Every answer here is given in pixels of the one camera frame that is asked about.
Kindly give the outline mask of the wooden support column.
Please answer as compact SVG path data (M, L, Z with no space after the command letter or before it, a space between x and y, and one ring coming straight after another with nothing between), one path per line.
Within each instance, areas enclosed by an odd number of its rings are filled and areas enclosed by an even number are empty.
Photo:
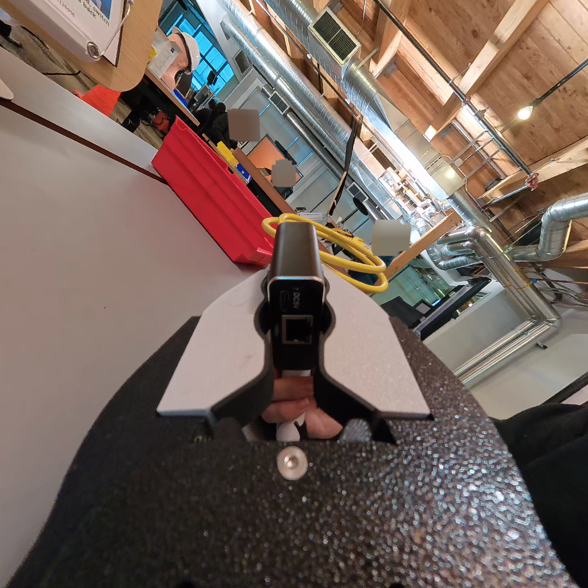
M460 224L461 217L457 212L452 212L444 218L441 222L430 228L424 236L421 236L411 244L407 251L400 253L393 259L391 264L384 271L384 275L389 280L398 272L401 271L410 261L414 260L418 255L425 251L428 247L433 245L443 235L451 231L454 227Z

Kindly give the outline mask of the metal air vent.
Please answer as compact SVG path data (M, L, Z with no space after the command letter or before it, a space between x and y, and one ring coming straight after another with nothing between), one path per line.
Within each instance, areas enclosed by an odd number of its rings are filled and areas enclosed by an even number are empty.
M308 31L340 67L346 66L361 52L362 44L329 7L318 13Z

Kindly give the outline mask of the white box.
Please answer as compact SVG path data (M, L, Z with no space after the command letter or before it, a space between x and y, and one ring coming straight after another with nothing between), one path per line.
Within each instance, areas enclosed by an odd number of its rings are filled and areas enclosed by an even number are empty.
M161 79L176 59L179 46L174 41L169 40L167 36L161 39L156 38L153 42L152 49L155 54L148 63L147 69L153 76Z

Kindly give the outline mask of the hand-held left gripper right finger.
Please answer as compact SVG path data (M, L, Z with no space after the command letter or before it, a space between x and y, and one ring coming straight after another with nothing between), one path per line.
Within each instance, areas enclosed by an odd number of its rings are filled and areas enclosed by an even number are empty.
M428 419L430 408L388 314L325 270L325 318L314 375L318 406L339 422Z

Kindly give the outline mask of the bent metal duct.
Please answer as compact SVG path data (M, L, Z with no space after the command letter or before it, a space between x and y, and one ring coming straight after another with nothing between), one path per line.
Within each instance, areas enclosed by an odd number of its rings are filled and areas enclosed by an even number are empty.
M552 204L541 217L539 243L512 247L508 257L514 262L547 262L567 249L573 221L587 217L587 192Z

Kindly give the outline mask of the white hard hat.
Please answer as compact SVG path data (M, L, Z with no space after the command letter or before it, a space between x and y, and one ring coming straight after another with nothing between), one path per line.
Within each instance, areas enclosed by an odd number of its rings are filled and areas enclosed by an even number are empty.
M173 42L177 44L182 54L185 56L184 61L186 62L183 71L185 73L192 74L198 67L201 54L198 47L198 43L193 36L181 31L178 27L173 26L171 33L168 36Z

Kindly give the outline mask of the spiral metal duct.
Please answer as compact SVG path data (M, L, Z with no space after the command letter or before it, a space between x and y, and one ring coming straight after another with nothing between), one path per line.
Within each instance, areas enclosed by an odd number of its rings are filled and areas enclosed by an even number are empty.
M349 125L239 1L219 4L227 13L221 23L223 31L343 165L352 131Z
M310 35L308 26L320 13L311 1L267 1L272 11L294 34L312 57L337 82L342 92L362 114L383 147L438 202L457 210L455 193L463 180L450 163L431 145L414 124L385 96L385 92L360 54L340 67Z

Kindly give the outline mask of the black ethernet splitter box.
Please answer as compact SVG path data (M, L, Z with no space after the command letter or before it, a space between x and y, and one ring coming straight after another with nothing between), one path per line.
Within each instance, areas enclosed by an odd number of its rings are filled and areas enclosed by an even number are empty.
M284 222L277 227L265 293L274 367L313 370L327 285L312 224Z

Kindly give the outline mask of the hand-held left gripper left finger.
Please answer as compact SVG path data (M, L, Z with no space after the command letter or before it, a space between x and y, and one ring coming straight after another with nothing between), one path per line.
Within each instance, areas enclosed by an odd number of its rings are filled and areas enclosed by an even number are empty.
M204 417L215 426L256 420L273 397L269 334L262 328L260 270L211 303L199 318L160 400L160 416Z

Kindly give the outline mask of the orange plastic cone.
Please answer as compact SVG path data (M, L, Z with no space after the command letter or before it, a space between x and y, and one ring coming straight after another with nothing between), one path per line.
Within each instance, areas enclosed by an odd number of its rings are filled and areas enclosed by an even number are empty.
M121 91L115 91L102 85L96 85L86 93L77 90L71 90L71 93L108 118L113 113L121 96Z

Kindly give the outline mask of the metal pipes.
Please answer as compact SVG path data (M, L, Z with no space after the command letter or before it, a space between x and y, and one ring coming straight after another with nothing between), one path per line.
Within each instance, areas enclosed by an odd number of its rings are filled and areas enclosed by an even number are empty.
M460 243L476 254L527 314L527 319L517 328L454 371L464 385L473 385L534 345L544 343L559 330L562 319L485 228L465 226L443 235L436 242L438 246L452 243Z

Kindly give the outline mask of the red plastic bin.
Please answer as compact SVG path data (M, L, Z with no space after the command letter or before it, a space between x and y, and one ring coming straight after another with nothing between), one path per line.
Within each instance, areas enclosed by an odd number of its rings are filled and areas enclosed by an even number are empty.
M262 228L269 212L180 118L152 166L233 262L270 263L274 239Z

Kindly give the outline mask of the orange monitor screen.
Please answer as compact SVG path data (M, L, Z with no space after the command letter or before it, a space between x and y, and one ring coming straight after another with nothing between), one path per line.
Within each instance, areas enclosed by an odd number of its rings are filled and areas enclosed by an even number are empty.
M296 180L294 185L303 178L303 174L298 169L296 160L290 155L281 143L274 141L268 134L252 148L247 155L249 160L261 171L266 172L266 177L271 179L272 168L279 160L288 160L296 170Z

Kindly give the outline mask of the person's left hand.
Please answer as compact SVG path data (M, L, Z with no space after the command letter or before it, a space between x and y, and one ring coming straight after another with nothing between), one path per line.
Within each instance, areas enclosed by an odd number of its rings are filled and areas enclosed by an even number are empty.
M313 439L332 439L342 431L342 425L317 405L311 376L283 377L275 372L273 398L262 413L267 423L285 423L304 416L307 433Z

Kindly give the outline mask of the long grey table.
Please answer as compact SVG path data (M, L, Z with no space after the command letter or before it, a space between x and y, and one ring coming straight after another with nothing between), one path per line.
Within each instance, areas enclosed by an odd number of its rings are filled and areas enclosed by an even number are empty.
M251 162L251 160L239 149L233 149L232 153L240 165L251 175L252 179L260 186L261 190L274 203L275 207L279 208L280 214L294 214L295 211L283 199L283 197L276 191L267 178L261 174L259 169Z

